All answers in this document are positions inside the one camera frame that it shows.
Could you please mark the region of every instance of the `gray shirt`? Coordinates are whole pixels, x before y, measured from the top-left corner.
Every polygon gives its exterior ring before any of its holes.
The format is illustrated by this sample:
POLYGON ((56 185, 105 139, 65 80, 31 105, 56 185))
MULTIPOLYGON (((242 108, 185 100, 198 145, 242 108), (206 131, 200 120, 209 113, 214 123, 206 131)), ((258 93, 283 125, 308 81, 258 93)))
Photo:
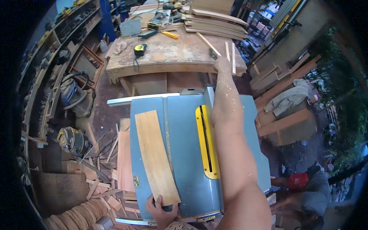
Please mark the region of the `gray shirt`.
POLYGON ((324 172, 316 172, 308 182, 299 202, 302 210, 313 211, 319 216, 326 212, 330 197, 330 185, 324 172))

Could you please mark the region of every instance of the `corrugated metal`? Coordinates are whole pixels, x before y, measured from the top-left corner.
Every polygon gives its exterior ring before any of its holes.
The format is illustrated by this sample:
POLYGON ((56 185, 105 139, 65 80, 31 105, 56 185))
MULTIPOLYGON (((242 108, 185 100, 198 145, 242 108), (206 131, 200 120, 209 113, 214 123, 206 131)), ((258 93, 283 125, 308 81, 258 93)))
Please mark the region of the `corrugated metal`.
POLYGON ((287 13, 289 13, 290 9, 293 7, 293 5, 295 4, 296 1, 297 0, 286 0, 284 2, 284 4, 282 4, 279 11, 276 13, 276 15, 270 21, 270 25, 273 28, 276 28, 280 24, 282 19, 284 19, 284 17, 287 15, 287 13))

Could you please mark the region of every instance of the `vacuum hose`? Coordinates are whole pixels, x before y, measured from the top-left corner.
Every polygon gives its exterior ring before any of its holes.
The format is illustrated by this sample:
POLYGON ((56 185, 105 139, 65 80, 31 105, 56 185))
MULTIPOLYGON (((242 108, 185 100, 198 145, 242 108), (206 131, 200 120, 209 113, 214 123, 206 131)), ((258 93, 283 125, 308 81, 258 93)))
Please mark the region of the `vacuum hose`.
MULTIPOLYGON (((85 76, 86 77, 86 82, 84 83, 84 85, 82 86, 82 90, 87 86, 87 84, 88 84, 88 81, 89 81, 89 76, 88 76, 88 74, 86 74, 84 71, 82 71, 82 72, 77 72, 77 73, 74 73, 74 74, 69 74, 69 75, 67 75, 66 77, 64 77, 63 79, 62 79, 62 81, 61 81, 61 87, 64 87, 64 86, 67 86, 67 85, 69 85, 69 84, 71 84, 72 83, 72 77, 74 77, 74 76, 78 76, 78 75, 83 75, 83 76, 85 76)), ((66 106, 66 107, 64 107, 64 110, 68 110, 68 109, 71 109, 71 108, 73 108, 74 106, 76 106, 76 105, 78 105, 79 103, 81 103, 85 98, 86 98, 86 96, 87 96, 87 91, 83 91, 84 92, 84 94, 81 96, 81 98, 79 98, 79 100, 78 101, 76 101, 76 102, 74 102, 73 104, 71 104, 71 105, 69 105, 69 106, 66 106)))

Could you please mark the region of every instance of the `tape measure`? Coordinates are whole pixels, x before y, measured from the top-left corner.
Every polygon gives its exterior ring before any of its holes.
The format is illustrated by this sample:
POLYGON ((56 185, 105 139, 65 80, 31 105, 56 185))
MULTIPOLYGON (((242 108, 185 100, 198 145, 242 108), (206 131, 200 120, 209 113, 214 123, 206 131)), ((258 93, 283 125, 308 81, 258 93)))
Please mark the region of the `tape measure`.
POLYGON ((134 47, 135 58, 133 61, 133 68, 135 71, 139 70, 139 64, 138 64, 137 58, 142 57, 144 55, 144 52, 146 52, 146 48, 147 48, 147 44, 144 44, 144 43, 141 45, 136 45, 134 47))

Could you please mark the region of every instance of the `person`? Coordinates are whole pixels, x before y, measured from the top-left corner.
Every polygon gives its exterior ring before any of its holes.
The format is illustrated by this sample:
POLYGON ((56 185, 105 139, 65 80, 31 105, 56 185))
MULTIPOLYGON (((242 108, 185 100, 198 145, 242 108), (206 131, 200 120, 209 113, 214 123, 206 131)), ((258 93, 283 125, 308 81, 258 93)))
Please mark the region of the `person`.
MULTIPOLYGON (((257 165, 244 134, 244 108, 231 75, 230 62, 219 56, 214 65, 217 86, 211 114, 217 158, 223 191, 224 216, 216 229, 269 230, 271 212, 266 196, 258 187, 257 165)), ((161 208, 162 197, 153 204, 153 196, 146 202, 146 210, 157 221, 157 229, 195 229, 186 223, 173 222, 178 205, 171 212, 161 208)))
POLYGON ((272 215, 296 219, 301 229, 321 229, 326 212, 330 186, 320 166, 311 166, 304 173, 295 173, 289 178, 271 180, 271 185, 288 188, 292 194, 270 206, 272 215), (300 205, 301 211, 288 208, 287 204, 300 205))

